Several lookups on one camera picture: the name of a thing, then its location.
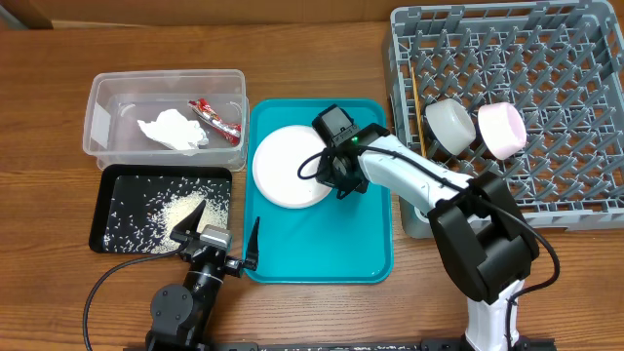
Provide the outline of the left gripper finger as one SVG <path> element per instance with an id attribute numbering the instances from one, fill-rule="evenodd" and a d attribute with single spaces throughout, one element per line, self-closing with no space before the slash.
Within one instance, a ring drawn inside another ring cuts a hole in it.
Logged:
<path id="1" fill-rule="evenodd" d="M 258 266 L 259 248 L 258 248 L 258 231 L 259 231 L 260 217 L 255 219 L 253 229 L 248 241 L 244 267 L 246 269 L 255 271 Z"/>
<path id="2" fill-rule="evenodd" d="M 203 200 L 187 217 L 174 226 L 170 238 L 176 242 L 199 239 L 201 234 L 198 232 L 198 226 L 205 207 L 206 201 Z"/>

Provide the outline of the large white plate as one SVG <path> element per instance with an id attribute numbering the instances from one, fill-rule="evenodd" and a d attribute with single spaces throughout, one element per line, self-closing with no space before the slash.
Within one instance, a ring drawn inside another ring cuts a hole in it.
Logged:
<path id="1" fill-rule="evenodd" d="M 325 144 L 311 128 L 286 126 L 269 134 L 257 147 L 252 164 L 255 186 L 271 203 L 304 209 L 326 198 L 332 189 L 315 178 L 301 179 L 298 169 Z"/>

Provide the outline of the wooden chopstick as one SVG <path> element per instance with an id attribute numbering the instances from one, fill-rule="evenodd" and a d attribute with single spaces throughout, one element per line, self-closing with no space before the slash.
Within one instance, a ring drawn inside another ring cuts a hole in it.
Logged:
<path id="1" fill-rule="evenodd" d="M 415 111 L 414 113 L 416 116 L 416 127 L 418 129 L 418 139 L 420 143 L 420 152 L 423 158 L 427 158 L 425 134 L 424 134 L 424 129 L 423 129 L 419 93 L 418 93 L 417 84 L 416 84 L 417 83 L 416 74 L 415 74 L 413 62 L 410 64 L 409 69 L 410 69 L 410 79 L 411 79 L 411 85 L 412 85 L 412 94 L 413 94 L 413 99 L 414 99 L 414 111 Z"/>

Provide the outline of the white napkin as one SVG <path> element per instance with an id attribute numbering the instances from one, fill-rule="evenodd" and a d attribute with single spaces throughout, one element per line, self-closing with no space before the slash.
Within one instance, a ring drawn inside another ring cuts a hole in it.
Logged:
<path id="1" fill-rule="evenodd" d="M 195 150 L 210 142 L 198 121 L 188 120 L 176 109 L 162 111 L 152 122 L 136 122 L 146 137 L 172 150 Z"/>

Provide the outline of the grey bowl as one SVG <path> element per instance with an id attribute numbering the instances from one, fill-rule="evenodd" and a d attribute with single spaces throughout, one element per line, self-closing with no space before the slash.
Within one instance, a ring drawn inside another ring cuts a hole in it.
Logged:
<path id="1" fill-rule="evenodd" d="M 440 145 L 454 156 L 476 139 L 476 128 L 470 115 L 462 104 L 452 98 L 428 105 L 425 116 Z"/>

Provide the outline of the red sauce packet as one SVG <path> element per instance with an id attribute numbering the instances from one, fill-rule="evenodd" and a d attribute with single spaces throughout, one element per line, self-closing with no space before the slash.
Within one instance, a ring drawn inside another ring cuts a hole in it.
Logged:
<path id="1" fill-rule="evenodd" d="M 237 145 L 240 142 L 242 126 L 222 120 L 204 98 L 190 100 L 187 104 L 202 121 L 215 129 L 231 145 Z"/>

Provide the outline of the pink bowl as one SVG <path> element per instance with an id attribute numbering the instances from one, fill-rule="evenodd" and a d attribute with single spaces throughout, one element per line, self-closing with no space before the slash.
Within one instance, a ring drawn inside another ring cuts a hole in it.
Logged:
<path id="1" fill-rule="evenodd" d="M 527 130 L 516 107 L 509 102 L 486 104 L 479 108 L 478 126 L 489 152 L 505 160 L 527 143 Z"/>

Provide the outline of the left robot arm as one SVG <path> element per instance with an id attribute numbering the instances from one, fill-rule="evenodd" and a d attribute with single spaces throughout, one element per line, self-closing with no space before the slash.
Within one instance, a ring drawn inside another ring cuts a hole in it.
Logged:
<path id="1" fill-rule="evenodd" d="M 200 225 L 207 203 L 201 202 L 176 224 L 170 238 L 179 243 L 178 256 L 189 264 L 184 282 L 163 287 L 150 304 L 152 325 L 145 337 L 145 349 L 208 350 L 204 330 L 226 276 L 240 278 L 246 269 L 258 266 L 258 229 L 253 224 L 243 258 L 229 254 L 232 238 L 220 227 Z"/>

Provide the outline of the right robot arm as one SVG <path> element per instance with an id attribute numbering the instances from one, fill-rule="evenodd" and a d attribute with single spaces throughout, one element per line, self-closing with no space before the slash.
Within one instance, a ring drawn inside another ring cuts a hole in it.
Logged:
<path id="1" fill-rule="evenodd" d="M 449 277 L 468 299 L 467 350 L 515 350 L 516 298 L 539 256 L 537 241 L 506 182 L 455 173 L 406 148 L 387 129 L 360 128 L 333 104 L 312 122 L 325 149 L 313 177 L 338 198 L 377 184 L 424 217 Z"/>

